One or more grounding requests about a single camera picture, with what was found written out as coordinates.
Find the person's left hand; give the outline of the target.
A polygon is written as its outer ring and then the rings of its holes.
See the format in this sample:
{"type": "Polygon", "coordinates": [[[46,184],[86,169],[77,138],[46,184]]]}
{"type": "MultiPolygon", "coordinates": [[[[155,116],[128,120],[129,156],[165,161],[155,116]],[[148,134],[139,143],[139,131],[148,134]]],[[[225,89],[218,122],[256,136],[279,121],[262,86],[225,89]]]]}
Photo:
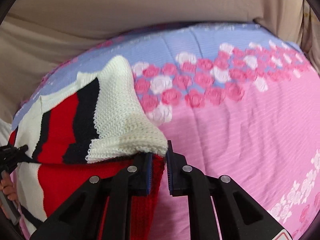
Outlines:
{"type": "Polygon", "coordinates": [[[8,200],[15,202],[18,204],[18,196],[16,191],[16,186],[12,182],[10,174],[8,172],[3,171],[1,173],[1,192],[4,193],[5,196],[7,196],[8,200]]]}

